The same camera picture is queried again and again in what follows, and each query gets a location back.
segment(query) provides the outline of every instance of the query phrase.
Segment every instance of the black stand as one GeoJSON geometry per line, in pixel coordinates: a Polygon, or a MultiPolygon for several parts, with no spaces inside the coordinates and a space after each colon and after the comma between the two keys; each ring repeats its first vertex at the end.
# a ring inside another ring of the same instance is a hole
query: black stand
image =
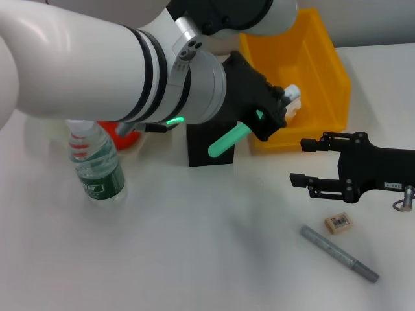
{"type": "Polygon", "coordinates": [[[236,126],[236,122],[209,121],[203,124],[187,125],[187,155],[190,167],[206,165],[232,164],[235,147],[225,151],[222,155],[212,158],[208,154],[211,144],[228,133],[236,126]]]}

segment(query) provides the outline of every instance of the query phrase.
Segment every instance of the black mount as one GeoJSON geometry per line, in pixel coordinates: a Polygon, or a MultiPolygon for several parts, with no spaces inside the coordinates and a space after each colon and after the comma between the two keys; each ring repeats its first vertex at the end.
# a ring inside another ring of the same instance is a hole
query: black mount
{"type": "Polygon", "coordinates": [[[406,186],[415,185],[415,151],[376,147],[364,132],[325,132],[319,141],[302,139],[301,147],[306,152],[341,152],[339,180],[290,175],[292,185],[307,187],[311,198],[356,203],[369,190],[404,192],[406,186]]]}
{"type": "Polygon", "coordinates": [[[284,95],[283,88],[269,84],[239,52],[231,52],[223,68],[226,96],[213,121],[241,121],[261,141],[267,141],[273,133],[287,126],[285,107],[290,104],[290,99],[284,95]],[[261,118],[257,111],[263,113],[261,118]]]}
{"type": "Polygon", "coordinates": [[[174,20],[188,15],[210,36],[222,29],[244,30],[258,24],[273,0],[171,0],[167,10],[174,20]]]}

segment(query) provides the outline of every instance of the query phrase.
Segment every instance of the black rubber band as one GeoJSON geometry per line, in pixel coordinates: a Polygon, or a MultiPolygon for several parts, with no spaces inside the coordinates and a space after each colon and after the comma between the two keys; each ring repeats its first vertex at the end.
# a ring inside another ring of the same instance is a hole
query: black rubber band
{"type": "Polygon", "coordinates": [[[154,96],[153,103],[140,118],[132,122],[143,121],[149,118],[157,110],[157,108],[160,106],[161,101],[163,100],[164,92],[166,90],[166,85],[167,85],[167,61],[166,61],[166,57],[164,55],[163,49],[161,48],[160,43],[158,43],[155,37],[153,37],[148,32],[142,31],[142,33],[149,38],[149,40],[153,44],[154,49],[156,50],[157,59],[159,63],[160,77],[158,80],[158,88],[157,88],[156,95],[154,96]]]}
{"type": "Polygon", "coordinates": [[[138,42],[140,43],[141,50],[143,51],[143,55],[144,55],[145,78],[144,78],[143,92],[141,93],[141,96],[136,106],[133,108],[133,110],[128,115],[118,120],[118,122],[125,122],[125,121],[130,120],[131,118],[134,118],[141,111],[141,109],[143,109],[145,103],[148,100],[148,97],[150,96],[150,91],[151,91],[151,87],[153,84],[153,63],[152,63],[150,49],[146,41],[143,39],[143,37],[141,37],[140,33],[136,31],[135,29],[130,28],[128,26],[124,26],[124,27],[129,29],[133,33],[133,35],[137,38],[138,42]]]}
{"type": "Polygon", "coordinates": [[[179,102],[177,103],[177,106],[167,118],[163,119],[160,122],[167,122],[168,120],[175,118],[181,112],[185,103],[187,102],[187,99],[189,98],[191,81],[192,81],[192,76],[191,76],[191,72],[189,69],[186,75],[186,79],[184,80],[182,95],[180,95],[180,99],[179,99],[179,102]]]}

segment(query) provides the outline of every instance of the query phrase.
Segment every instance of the red object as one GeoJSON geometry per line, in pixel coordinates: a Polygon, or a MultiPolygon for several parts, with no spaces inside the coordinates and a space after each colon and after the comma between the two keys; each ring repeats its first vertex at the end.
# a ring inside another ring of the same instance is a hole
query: red object
{"type": "Polygon", "coordinates": [[[115,132],[118,122],[98,121],[98,124],[110,135],[118,151],[131,147],[140,137],[139,132],[131,132],[126,137],[119,137],[115,132]]]}

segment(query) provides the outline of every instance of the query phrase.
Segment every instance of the white wall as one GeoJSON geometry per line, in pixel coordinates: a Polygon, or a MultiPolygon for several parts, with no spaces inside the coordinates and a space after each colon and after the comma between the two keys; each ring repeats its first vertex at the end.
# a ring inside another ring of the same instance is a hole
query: white wall
{"type": "MultiPolygon", "coordinates": [[[[139,27],[156,17],[169,0],[49,2],[116,23],[139,27]]],[[[298,4],[300,8],[317,7],[333,43],[338,47],[415,43],[415,0],[298,0],[298,4]]],[[[227,50],[230,47],[237,47],[237,40],[216,45],[214,49],[227,50]]]]}

